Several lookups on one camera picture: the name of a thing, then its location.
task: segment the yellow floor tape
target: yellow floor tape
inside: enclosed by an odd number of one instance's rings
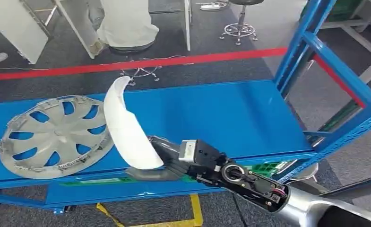
[[[200,208],[198,194],[191,194],[190,197],[191,197],[192,211],[194,213],[194,219],[163,222],[163,223],[156,223],[156,224],[145,224],[145,225],[138,225],[138,226],[131,226],[131,227],[199,227],[199,226],[202,226],[203,217],[202,217],[202,210]],[[115,217],[113,217],[101,203],[97,203],[96,208],[98,208],[106,216],[111,218],[114,221],[114,223],[117,225],[117,227],[125,227]]]

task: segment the white curved plastic part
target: white curved plastic part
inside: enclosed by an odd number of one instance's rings
[[[163,161],[152,147],[135,115],[124,103],[124,89],[130,78],[114,81],[104,98],[104,115],[107,128],[122,158],[137,169],[161,167]]]

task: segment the white pants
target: white pants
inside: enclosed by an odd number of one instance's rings
[[[148,0],[101,0],[101,4],[104,19],[97,33],[102,42],[137,47],[155,40],[159,29],[152,25]]]

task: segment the red tape line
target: red tape line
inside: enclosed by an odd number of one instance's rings
[[[355,93],[349,89],[349,87],[341,80],[341,78],[321,59],[317,54],[313,56],[313,59],[318,63],[318,65],[327,72],[327,74],[346,92],[348,95],[362,108],[365,104],[358,98]]]
[[[170,58],[170,59],[155,59],[146,61],[130,61],[130,62],[118,62],[111,64],[101,65],[85,65],[75,66],[67,68],[56,68],[47,70],[31,70],[31,71],[20,71],[20,72],[9,72],[0,73],[0,80],[5,79],[24,79],[34,77],[49,77],[49,76],[61,76],[78,73],[90,73],[90,72],[104,72],[114,70],[124,70],[133,68],[147,68],[154,66],[169,66],[169,65],[185,65],[192,63],[205,63],[214,61],[229,61],[245,58],[261,58],[269,56],[284,55],[287,48],[275,48],[265,50],[254,50],[254,51],[240,51],[240,52],[228,52],[228,53],[213,53],[206,55],[194,55],[188,57]]]

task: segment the stool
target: stool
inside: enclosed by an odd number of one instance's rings
[[[134,57],[135,55],[138,55],[142,52],[145,52],[146,50],[149,49],[150,46],[148,46],[145,49],[140,49],[140,50],[118,50],[114,47],[109,47],[110,52],[114,53],[116,55],[121,55],[125,56],[126,61],[135,61]],[[138,58],[138,60],[149,60],[148,58]],[[152,75],[155,77],[155,81],[159,81],[160,78],[157,77],[155,74],[155,71],[157,69],[160,69],[162,66],[155,66],[155,67],[150,67],[150,68],[135,68],[135,69],[127,69],[127,70],[121,70],[120,75],[121,76],[128,76],[130,78],[129,85],[134,86],[135,85],[135,80],[134,77],[146,77],[149,75]]]
[[[258,40],[255,33],[255,28],[251,25],[245,24],[245,10],[247,6],[256,5],[263,0],[230,0],[231,3],[236,5],[242,5],[242,10],[240,13],[240,17],[238,18],[238,23],[229,24],[224,27],[223,34],[219,37],[220,39],[224,39],[224,35],[230,35],[237,37],[237,41],[235,45],[241,45],[241,37],[252,36],[252,40]]]

